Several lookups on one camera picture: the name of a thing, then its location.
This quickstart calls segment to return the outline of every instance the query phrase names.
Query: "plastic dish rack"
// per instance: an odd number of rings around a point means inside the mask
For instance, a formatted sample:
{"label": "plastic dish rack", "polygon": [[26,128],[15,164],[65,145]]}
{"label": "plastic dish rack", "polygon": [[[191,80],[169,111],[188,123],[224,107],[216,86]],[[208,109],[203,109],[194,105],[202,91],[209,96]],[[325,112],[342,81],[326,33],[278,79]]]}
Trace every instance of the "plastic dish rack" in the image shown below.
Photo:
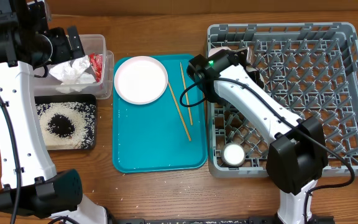
{"label": "plastic dish rack", "polygon": [[[323,124],[326,145],[358,175],[358,40],[352,24],[218,24],[208,29],[208,51],[250,47],[265,91],[286,109]],[[268,145],[230,104],[208,103],[209,171],[215,177],[266,177]],[[246,151],[240,168],[221,160],[226,143]],[[329,156],[324,176],[349,175]]]}

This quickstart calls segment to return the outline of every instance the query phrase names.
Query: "teal tray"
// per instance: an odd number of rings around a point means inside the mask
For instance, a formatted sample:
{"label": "teal tray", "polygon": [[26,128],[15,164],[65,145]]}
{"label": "teal tray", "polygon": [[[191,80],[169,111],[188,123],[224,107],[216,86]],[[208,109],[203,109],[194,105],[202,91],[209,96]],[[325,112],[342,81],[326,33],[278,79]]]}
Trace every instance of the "teal tray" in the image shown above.
{"label": "teal tray", "polygon": [[[191,142],[187,138],[169,87],[158,100],[147,105],[127,103],[114,89],[112,163],[123,173],[199,168],[207,159],[204,104],[191,108],[191,126],[187,108],[179,103],[184,90],[180,62],[186,85],[190,86],[193,81],[186,74],[186,69],[193,56],[183,54],[152,57],[167,69],[168,80],[190,133]],[[130,58],[118,61],[116,68],[128,59]],[[203,98],[203,93],[193,88],[188,92],[188,97],[190,103],[195,103]]]}

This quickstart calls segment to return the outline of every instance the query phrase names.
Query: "cable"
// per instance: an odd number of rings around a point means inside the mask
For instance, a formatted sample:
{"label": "cable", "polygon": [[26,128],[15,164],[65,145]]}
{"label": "cable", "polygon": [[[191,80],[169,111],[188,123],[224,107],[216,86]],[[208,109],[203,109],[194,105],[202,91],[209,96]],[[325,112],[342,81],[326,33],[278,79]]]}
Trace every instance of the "cable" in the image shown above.
{"label": "cable", "polygon": [[190,89],[192,89],[194,86],[199,85],[201,83],[205,83],[205,82],[213,82],[213,81],[226,81],[226,82],[231,82],[234,84],[237,84],[243,88],[245,88],[246,90],[250,91],[256,98],[258,98],[258,100],[260,100],[260,102],[262,102],[266,108],[268,110],[270,110],[270,112],[272,112],[274,114],[274,116],[276,116],[281,122],[283,122],[284,124],[286,124],[288,127],[290,127],[292,130],[296,131],[298,134],[302,135],[304,138],[307,138],[309,141],[313,142],[314,144],[317,144],[319,147],[321,147],[322,149],[324,149],[325,151],[327,151],[330,155],[334,156],[336,159],[338,159],[339,161],[341,161],[349,170],[349,172],[351,173],[350,179],[347,182],[341,183],[341,184],[329,184],[329,185],[322,185],[322,186],[318,186],[318,187],[313,187],[311,189],[309,189],[306,192],[306,197],[305,197],[305,204],[303,205],[303,217],[304,217],[304,222],[305,224],[308,223],[308,216],[307,216],[307,206],[308,206],[308,200],[309,200],[309,196],[311,195],[312,192],[314,192],[315,190],[319,190],[319,189],[329,189],[329,188],[339,188],[339,187],[345,187],[350,185],[351,183],[353,183],[356,175],[354,173],[354,170],[352,168],[352,166],[346,162],[340,155],[338,155],[337,153],[335,153],[334,151],[328,149],[326,146],[320,144],[318,141],[314,140],[313,138],[311,138],[310,136],[308,136],[307,134],[303,133],[302,131],[300,131],[299,129],[296,129],[296,127],[294,127],[294,125],[290,124],[284,117],[280,116],[260,95],[258,95],[258,93],[256,93],[251,87],[247,86],[244,83],[241,83],[239,81],[235,81],[232,80],[230,78],[214,78],[213,80],[205,80],[202,79],[192,85],[190,85],[185,91],[183,91],[183,93],[180,95],[180,104],[184,107],[188,107],[188,105],[184,105],[182,102],[183,96],[185,95],[186,92],[188,92]]}
{"label": "cable", "polygon": [[43,66],[44,68],[44,75],[40,76],[40,75],[34,75],[35,78],[46,78],[49,74],[49,69],[46,65]]}
{"label": "cable", "polygon": [[9,113],[6,109],[6,104],[2,100],[0,96],[0,107],[2,109],[2,112],[4,113],[4,117],[6,120],[7,128],[9,130],[9,137],[11,138],[11,144],[12,144],[12,150],[13,150],[13,159],[15,162],[15,171],[16,171],[16,198],[13,206],[12,216],[11,216],[11,224],[14,224],[16,221],[16,215],[17,210],[19,209],[19,199],[20,199],[20,193],[21,193],[21,187],[22,187],[22,171],[20,167],[20,161],[19,161],[19,154],[17,152],[17,144],[16,144],[16,138],[15,133],[13,131],[13,125],[11,121],[11,117],[9,116]]}
{"label": "cable", "polygon": [[60,220],[63,220],[63,222],[69,221],[72,224],[79,224],[77,221],[75,221],[74,219],[72,219],[72,218],[70,218],[68,216],[66,216],[66,217],[57,217],[54,220],[48,222],[48,224],[54,224],[54,223],[56,223],[56,222],[58,222]]}

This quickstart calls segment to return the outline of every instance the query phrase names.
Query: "wooden table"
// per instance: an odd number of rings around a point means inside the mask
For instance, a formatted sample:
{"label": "wooden table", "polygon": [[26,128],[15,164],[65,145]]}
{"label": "wooden table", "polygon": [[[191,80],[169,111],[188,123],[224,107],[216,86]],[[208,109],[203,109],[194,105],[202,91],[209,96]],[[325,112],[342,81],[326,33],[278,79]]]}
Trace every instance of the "wooden table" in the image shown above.
{"label": "wooden table", "polygon": [[[76,25],[80,34],[102,34],[115,61],[136,55],[201,54],[209,25],[219,23],[332,22],[354,24],[358,11],[311,13],[248,13],[193,16],[62,17],[50,27]],[[278,189],[268,178],[216,179],[208,163],[197,170],[123,175],[111,162],[112,98],[99,102],[97,144],[89,152],[51,152],[57,170],[76,169],[84,193],[117,218],[244,218],[273,215]],[[319,184],[343,182],[347,177],[323,178]],[[312,211],[334,215],[339,224],[358,223],[358,178],[343,189],[321,190]],[[10,215],[0,213],[0,223]],[[47,223],[19,217],[17,223]]]}

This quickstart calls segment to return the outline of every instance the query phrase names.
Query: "pair of chopsticks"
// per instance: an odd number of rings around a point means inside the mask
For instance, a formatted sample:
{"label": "pair of chopsticks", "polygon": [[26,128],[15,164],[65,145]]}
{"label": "pair of chopsticks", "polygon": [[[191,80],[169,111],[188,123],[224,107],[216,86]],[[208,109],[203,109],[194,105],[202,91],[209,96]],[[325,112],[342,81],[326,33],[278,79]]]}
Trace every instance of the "pair of chopsticks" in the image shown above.
{"label": "pair of chopsticks", "polygon": [[[186,90],[185,76],[184,76],[184,74],[183,74],[183,68],[182,68],[181,62],[180,62],[180,71],[181,71],[181,78],[182,78],[182,80],[183,80],[183,86],[185,87],[185,90]],[[183,116],[181,115],[181,112],[180,112],[180,109],[179,109],[179,105],[178,105],[177,99],[175,98],[175,94],[173,94],[173,90],[172,90],[171,84],[170,84],[169,82],[168,82],[168,86],[169,86],[169,89],[171,90],[171,94],[172,94],[173,101],[175,102],[175,105],[177,106],[177,110],[178,110],[178,113],[179,113],[181,122],[182,122],[182,124],[183,124],[183,127],[185,128],[187,137],[188,137],[189,141],[191,141],[191,137],[190,137],[189,131],[187,130],[187,126],[186,126],[185,120],[183,119]],[[187,96],[187,93],[186,93],[186,102],[187,102],[187,105],[189,105],[189,97]],[[188,111],[189,111],[190,124],[193,125],[193,118],[191,117],[190,108],[187,108],[187,109],[188,109]]]}

